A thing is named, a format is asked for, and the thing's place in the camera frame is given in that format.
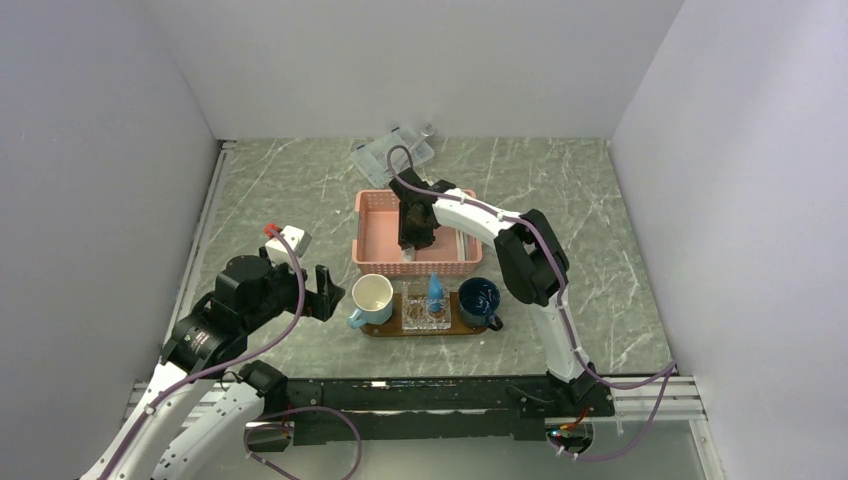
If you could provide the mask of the white toothpaste tube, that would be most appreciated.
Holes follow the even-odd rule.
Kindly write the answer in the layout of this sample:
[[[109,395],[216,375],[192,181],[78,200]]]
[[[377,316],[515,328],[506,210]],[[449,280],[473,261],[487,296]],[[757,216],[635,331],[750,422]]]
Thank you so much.
[[[401,252],[401,259],[404,262],[414,262],[416,260],[417,250],[414,247],[409,247],[403,249]]]

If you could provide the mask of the light blue mug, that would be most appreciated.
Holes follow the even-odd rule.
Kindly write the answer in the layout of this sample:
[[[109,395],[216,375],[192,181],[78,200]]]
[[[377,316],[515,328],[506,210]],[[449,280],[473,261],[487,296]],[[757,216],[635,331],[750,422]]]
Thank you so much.
[[[387,277],[379,274],[363,275],[354,284],[351,296],[355,309],[347,319],[349,328],[383,325],[391,318],[394,288]]]

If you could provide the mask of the pink plastic basket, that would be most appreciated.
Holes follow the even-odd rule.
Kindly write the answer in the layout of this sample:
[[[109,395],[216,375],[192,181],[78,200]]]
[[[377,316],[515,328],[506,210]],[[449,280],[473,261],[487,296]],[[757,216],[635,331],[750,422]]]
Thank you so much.
[[[468,276],[478,263],[457,259],[455,231],[450,227],[435,230],[435,242],[417,250],[414,262],[401,259],[398,245],[399,201],[390,190],[362,190],[356,195],[354,212],[358,214],[358,232],[352,242],[352,259],[364,274],[386,277]]]

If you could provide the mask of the blue toothpaste tube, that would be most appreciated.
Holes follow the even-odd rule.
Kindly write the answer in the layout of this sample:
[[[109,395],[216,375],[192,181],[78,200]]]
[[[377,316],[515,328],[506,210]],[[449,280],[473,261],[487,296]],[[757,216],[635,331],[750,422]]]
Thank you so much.
[[[426,306],[429,313],[438,314],[443,311],[444,286],[440,277],[432,272],[429,277]]]

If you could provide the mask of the clear acrylic toothbrush holder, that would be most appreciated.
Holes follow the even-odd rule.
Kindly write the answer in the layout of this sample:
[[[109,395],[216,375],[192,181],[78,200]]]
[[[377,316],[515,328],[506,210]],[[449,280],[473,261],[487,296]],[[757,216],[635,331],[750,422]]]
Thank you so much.
[[[402,283],[402,329],[407,333],[435,334],[451,327],[449,295],[444,289],[443,311],[429,313],[426,306],[429,280]]]

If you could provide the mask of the dark blue mug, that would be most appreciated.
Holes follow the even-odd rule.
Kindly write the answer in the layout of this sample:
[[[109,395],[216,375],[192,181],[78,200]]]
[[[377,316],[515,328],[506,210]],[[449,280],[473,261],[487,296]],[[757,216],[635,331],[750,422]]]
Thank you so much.
[[[504,323],[497,311],[501,295],[498,287],[482,277],[465,280],[457,291],[460,316],[471,329],[500,331]]]

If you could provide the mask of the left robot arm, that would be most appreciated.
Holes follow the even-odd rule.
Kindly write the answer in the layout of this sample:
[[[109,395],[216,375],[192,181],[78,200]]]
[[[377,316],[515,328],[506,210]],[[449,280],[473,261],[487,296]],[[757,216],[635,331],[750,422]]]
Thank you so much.
[[[328,320],[345,291],[323,265],[315,269],[315,291],[296,256],[240,255],[217,275],[205,294],[179,320],[160,353],[160,362],[129,418],[86,479],[180,479],[212,453],[215,436],[236,421],[272,420],[287,406],[287,378],[247,355],[249,336],[285,312]],[[188,429],[195,406],[244,363],[241,382],[227,401]]]

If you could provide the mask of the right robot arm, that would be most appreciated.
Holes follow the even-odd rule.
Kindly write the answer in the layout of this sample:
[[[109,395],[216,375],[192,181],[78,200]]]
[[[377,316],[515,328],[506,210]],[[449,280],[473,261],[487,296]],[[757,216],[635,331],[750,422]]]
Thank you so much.
[[[557,411],[574,415],[591,398],[611,398],[569,319],[569,262],[542,212],[495,208],[450,182],[429,185],[411,168],[394,174],[389,186],[400,205],[401,249],[427,248],[434,244],[437,228],[450,227],[495,250],[507,290],[530,307],[541,335]]]

